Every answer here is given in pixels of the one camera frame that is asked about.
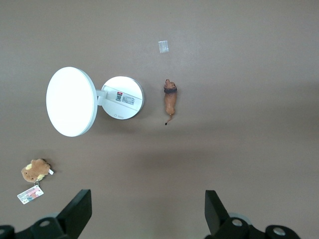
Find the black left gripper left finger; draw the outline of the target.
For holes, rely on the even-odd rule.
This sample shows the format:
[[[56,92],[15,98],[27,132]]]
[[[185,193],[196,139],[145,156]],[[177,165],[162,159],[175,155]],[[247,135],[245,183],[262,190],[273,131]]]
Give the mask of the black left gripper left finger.
[[[91,190],[82,189],[58,215],[39,219],[25,230],[0,226],[0,239],[78,239],[91,216]]]

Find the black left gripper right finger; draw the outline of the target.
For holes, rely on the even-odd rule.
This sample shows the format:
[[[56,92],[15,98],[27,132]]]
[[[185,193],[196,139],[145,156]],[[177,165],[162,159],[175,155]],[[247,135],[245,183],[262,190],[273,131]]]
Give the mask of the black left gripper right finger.
[[[269,225],[262,232],[244,215],[229,213],[214,190],[205,191],[205,219],[210,231],[204,239],[301,239],[292,229]]]

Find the brown lion figurine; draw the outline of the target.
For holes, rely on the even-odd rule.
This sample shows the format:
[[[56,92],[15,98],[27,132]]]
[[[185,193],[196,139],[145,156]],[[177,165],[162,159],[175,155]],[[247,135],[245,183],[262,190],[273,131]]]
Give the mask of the brown lion figurine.
[[[165,122],[165,125],[172,120],[175,114],[175,104],[177,100],[177,86],[170,79],[166,79],[164,83],[164,104],[165,111],[169,115],[169,119]]]

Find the brown table cover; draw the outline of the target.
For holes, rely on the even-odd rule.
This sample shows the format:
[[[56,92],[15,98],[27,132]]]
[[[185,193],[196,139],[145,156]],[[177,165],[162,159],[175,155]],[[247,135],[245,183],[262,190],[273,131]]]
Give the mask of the brown table cover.
[[[65,66],[98,89],[136,79],[142,110],[98,109],[84,135],[61,135],[46,90]],[[21,170],[39,158],[54,174],[23,205]],[[0,0],[0,225],[22,231],[81,189],[79,239],[203,239],[206,190],[261,231],[319,239],[319,0]]]

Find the white round desk lamp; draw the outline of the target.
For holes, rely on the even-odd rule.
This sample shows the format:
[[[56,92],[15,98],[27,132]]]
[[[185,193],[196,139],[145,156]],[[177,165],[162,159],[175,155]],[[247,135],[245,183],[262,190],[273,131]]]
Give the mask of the white round desk lamp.
[[[117,120],[128,120],[144,106],[141,84],[127,76],[108,79],[96,89],[89,75],[75,67],[63,67],[51,77],[46,109],[54,128],[67,137],[85,134],[93,125],[98,107]]]

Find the printed keychain tag card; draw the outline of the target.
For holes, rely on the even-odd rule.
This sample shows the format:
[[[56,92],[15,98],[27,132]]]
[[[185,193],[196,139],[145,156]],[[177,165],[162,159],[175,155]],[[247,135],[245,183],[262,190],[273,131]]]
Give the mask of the printed keychain tag card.
[[[20,202],[25,205],[32,200],[42,196],[44,192],[40,188],[39,185],[34,185],[33,187],[23,191],[22,193],[17,195],[17,198],[20,200]]]

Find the brown plush keychain toy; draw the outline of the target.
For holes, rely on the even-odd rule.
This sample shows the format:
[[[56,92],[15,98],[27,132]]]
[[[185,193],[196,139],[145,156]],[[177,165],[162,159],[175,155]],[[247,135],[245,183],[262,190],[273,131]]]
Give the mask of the brown plush keychain toy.
[[[47,175],[53,175],[54,171],[51,169],[51,165],[42,158],[33,159],[21,170],[23,179],[34,185],[39,184]]]

